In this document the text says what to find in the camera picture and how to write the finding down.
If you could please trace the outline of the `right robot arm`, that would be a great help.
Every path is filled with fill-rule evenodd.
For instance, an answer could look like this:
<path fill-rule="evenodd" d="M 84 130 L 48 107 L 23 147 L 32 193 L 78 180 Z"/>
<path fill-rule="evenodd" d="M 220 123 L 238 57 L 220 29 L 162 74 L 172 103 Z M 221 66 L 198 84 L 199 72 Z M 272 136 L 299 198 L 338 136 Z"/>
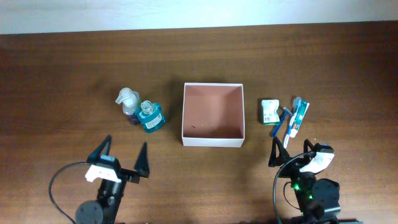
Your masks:
<path fill-rule="evenodd" d="M 312 144 L 304 140 L 303 153 L 290 156 L 279 138 L 272 140 L 269 167 L 278 167 L 272 185 L 272 203 L 278 223 L 282 219 L 276 203 L 276 187 L 280 178 L 288 178 L 294 190 L 300 215 L 290 219 L 291 223 L 359 223 L 356 219 L 340 220 L 340 185 L 330 179 L 317 179 L 333 160 L 334 149 L 322 143 Z"/>

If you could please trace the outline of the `clear pump bottle purple liquid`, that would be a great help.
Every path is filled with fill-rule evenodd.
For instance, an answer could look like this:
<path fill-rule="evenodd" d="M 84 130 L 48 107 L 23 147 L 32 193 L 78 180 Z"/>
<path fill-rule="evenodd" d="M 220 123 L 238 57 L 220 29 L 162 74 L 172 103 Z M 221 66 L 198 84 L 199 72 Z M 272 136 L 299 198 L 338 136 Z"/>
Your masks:
<path fill-rule="evenodd" d="M 123 105 L 123 113 L 131 124 L 137 125 L 141 123 L 138 119 L 138 114 L 141 110 L 141 97 L 138 92 L 130 88 L 123 88 L 120 90 L 115 102 Z"/>

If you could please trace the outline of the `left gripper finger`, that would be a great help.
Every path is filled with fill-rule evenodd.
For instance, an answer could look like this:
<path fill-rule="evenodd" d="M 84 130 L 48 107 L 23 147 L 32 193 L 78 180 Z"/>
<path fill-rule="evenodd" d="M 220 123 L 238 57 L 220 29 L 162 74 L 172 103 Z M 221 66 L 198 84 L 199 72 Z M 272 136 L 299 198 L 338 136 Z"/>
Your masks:
<path fill-rule="evenodd" d="M 134 165 L 136 172 L 144 178 L 150 175 L 149 160 L 147 156 L 147 143 L 144 142 Z"/>
<path fill-rule="evenodd" d="M 111 135 L 107 135 L 104 141 L 88 156 L 89 159 L 99 159 L 101 155 L 108 156 L 111 146 Z"/>

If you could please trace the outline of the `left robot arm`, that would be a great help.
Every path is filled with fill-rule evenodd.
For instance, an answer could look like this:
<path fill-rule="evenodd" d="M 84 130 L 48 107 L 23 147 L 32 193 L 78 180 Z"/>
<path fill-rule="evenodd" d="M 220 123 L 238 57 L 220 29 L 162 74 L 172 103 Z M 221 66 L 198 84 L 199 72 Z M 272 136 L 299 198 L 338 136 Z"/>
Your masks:
<path fill-rule="evenodd" d="M 147 143 L 144 142 L 136 159 L 133 170 L 121 167 L 116 157 L 110 156 L 111 136 L 88 156 L 90 167 L 85 174 L 88 182 L 101 180 L 95 200 L 83 202 L 75 212 L 75 221 L 83 224 L 113 224 L 119 210 L 124 190 L 128 182 L 138 184 L 140 178 L 150 175 L 147 156 Z"/>

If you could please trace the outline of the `blue mouthwash bottle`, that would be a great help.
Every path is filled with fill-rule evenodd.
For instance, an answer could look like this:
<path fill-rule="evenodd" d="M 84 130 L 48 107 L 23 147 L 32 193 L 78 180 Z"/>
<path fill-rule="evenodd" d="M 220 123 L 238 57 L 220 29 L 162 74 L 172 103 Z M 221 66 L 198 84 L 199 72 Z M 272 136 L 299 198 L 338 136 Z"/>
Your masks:
<path fill-rule="evenodd" d="M 153 133 L 165 124 L 162 108 L 158 103 L 145 100 L 141 103 L 141 110 L 137 115 L 146 133 Z"/>

